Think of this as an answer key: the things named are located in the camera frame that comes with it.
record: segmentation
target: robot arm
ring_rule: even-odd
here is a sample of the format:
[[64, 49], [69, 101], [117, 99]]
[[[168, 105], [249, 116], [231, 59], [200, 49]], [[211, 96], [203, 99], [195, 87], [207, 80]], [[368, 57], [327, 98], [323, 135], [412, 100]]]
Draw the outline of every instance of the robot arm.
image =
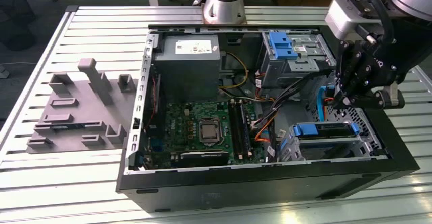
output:
[[[397, 85], [432, 52], [429, 1], [333, 0], [325, 21], [341, 39], [335, 108], [404, 107]], [[343, 40], [349, 32], [363, 40]]]

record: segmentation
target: power supply label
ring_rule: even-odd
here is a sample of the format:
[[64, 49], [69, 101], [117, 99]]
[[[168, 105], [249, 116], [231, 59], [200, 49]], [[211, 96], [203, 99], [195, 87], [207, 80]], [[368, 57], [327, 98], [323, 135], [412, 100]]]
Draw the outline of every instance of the power supply label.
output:
[[211, 54], [211, 40], [179, 40], [176, 54]]

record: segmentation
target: green circuit board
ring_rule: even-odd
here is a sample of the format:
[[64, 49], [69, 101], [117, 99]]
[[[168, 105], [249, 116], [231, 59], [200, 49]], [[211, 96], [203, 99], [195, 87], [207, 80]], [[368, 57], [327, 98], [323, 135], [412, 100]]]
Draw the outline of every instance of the green circuit board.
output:
[[[256, 120], [255, 105], [244, 103], [248, 121]], [[215, 119], [220, 123], [221, 140], [213, 146], [200, 142], [200, 119]], [[233, 152], [231, 137], [231, 125], [228, 114], [228, 102], [200, 102], [167, 105], [165, 137], [161, 142], [163, 151], [152, 153], [152, 159], [159, 169], [171, 167], [171, 152], [189, 150], [221, 150], [229, 153], [227, 165], [263, 163], [264, 150], [261, 143], [252, 144], [252, 156], [237, 159]]]

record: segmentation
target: metal workbench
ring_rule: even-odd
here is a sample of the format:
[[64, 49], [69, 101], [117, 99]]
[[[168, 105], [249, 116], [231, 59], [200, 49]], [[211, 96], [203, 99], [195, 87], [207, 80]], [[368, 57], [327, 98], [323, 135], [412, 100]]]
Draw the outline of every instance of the metal workbench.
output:
[[[327, 8], [247, 7], [245, 13], [249, 24], [324, 25]], [[84, 78], [77, 61], [87, 57], [109, 79], [137, 78], [147, 26], [168, 23], [203, 23], [200, 8], [80, 7], [64, 14], [0, 132], [0, 222], [432, 223], [432, 84], [419, 68], [400, 86], [405, 108], [387, 113], [421, 170], [347, 199], [149, 215], [115, 192], [121, 150], [25, 153], [52, 73]]]

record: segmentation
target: cpu socket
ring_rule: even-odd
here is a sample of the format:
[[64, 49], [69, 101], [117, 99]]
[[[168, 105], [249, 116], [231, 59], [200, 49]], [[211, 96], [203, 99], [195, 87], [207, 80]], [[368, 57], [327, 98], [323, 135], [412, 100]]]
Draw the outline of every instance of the cpu socket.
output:
[[220, 120], [219, 118], [203, 118], [199, 121], [200, 142], [207, 146], [213, 146], [220, 142]]

